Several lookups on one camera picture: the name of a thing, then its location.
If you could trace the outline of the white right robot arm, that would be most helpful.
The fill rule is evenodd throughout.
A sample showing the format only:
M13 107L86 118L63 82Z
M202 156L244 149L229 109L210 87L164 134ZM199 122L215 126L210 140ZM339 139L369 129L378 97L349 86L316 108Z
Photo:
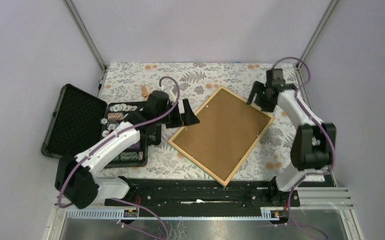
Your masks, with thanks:
M298 88L286 83L283 70L266 71L266 82L255 81L247 104L256 104L263 112L280 107L296 129L290 151L290 164L272 178L265 192L270 204L288 204L292 191L306 177L328 174L335 161L336 127L317 117L298 96Z

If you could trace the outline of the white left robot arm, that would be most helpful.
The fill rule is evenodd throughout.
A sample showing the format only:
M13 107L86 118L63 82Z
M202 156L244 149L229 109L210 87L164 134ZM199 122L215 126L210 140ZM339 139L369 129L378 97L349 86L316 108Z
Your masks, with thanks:
M199 124L188 99L171 97L157 90L147 101L126 116L115 130L93 146L75 156L60 158L55 179L59 191L57 204L60 208L72 205L84 209L96 201L117 199L121 204L131 205L136 193L122 177L98 178L97 174L123 151L138 143L141 136L152 133L156 126L166 128L186 127Z

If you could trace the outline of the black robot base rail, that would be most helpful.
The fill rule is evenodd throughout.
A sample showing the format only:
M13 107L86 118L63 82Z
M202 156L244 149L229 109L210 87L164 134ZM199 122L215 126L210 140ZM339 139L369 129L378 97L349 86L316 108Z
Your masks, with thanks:
M231 181L226 187L212 180L128 179L130 189L124 201L151 208L158 204L184 202L239 202L253 207L292 207L289 203L275 205L265 198L271 181Z

